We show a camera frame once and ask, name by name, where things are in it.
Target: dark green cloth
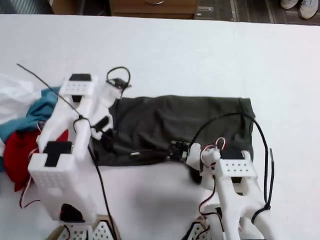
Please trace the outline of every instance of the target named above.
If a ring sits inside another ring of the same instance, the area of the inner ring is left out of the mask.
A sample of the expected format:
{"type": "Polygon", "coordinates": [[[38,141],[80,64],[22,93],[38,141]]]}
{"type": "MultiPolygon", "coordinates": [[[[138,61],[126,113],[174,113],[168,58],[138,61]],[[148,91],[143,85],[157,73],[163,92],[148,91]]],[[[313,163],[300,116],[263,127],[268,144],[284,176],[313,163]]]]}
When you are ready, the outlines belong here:
{"type": "MultiPolygon", "coordinates": [[[[110,112],[114,125],[117,125],[115,105],[110,112]]],[[[174,95],[123,98],[118,108],[119,133],[113,137],[113,150],[106,150],[109,138],[93,141],[98,164],[137,166],[163,162],[165,158],[161,154],[143,159],[128,154],[140,150],[166,151],[172,140],[190,142],[206,121],[234,112],[245,112],[255,117],[249,98],[174,95]]],[[[218,137],[225,137],[227,148],[248,150],[253,156],[252,129],[250,120],[231,116],[210,124],[196,142],[212,144],[218,137]]]]}

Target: blue cloth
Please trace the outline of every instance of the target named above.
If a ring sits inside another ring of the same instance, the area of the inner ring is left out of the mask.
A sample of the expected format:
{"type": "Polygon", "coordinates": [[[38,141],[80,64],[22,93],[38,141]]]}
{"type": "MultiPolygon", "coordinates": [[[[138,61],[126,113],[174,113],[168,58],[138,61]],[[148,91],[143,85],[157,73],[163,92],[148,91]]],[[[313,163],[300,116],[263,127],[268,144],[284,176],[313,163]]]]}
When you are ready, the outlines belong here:
{"type": "MultiPolygon", "coordinates": [[[[59,87],[53,87],[58,93],[59,87]]],[[[58,96],[47,88],[41,91],[41,98],[32,104],[25,117],[12,119],[0,124],[0,138],[5,143],[10,135],[16,131],[32,131],[36,130],[39,121],[47,121],[54,111],[58,96]]],[[[0,159],[0,172],[3,171],[3,161],[0,159]]]]}

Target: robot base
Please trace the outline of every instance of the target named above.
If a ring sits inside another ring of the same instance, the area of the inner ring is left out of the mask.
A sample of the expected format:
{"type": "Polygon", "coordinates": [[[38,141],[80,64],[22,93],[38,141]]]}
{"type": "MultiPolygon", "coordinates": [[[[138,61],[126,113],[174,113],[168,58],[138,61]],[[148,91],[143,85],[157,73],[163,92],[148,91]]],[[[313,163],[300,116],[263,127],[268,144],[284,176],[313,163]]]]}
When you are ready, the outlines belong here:
{"type": "MultiPolygon", "coordinates": [[[[118,240],[121,240],[118,228],[115,226],[115,232],[118,240]]],[[[64,226],[57,227],[46,240],[113,240],[110,231],[110,219],[107,215],[98,215],[97,221],[93,226],[76,226],[67,224],[70,230],[70,237],[68,230],[64,226]]]]}

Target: pile of clothes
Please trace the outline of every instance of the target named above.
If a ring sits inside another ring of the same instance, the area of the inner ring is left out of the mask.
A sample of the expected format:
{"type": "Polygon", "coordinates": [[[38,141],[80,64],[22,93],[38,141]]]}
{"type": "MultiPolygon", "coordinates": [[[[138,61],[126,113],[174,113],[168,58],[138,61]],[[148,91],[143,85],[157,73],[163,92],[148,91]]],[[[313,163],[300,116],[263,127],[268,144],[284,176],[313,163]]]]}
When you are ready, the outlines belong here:
{"type": "MultiPolygon", "coordinates": [[[[50,89],[34,91],[27,81],[10,79],[0,90],[0,172],[5,171],[14,191],[24,188],[30,178],[28,164],[32,153],[39,152],[37,137],[57,103],[50,89]]],[[[60,141],[68,140],[68,131],[60,141]]]]}

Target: white cloth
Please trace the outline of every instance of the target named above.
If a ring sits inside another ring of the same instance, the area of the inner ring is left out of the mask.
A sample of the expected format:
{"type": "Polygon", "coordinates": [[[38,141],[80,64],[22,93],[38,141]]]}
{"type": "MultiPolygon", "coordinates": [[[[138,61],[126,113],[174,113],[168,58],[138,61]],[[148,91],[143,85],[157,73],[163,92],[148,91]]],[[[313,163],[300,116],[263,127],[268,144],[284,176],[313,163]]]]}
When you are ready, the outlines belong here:
{"type": "Polygon", "coordinates": [[[24,117],[41,91],[35,90],[31,81],[18,80],[0,73],[0,125],[24,117]]]}

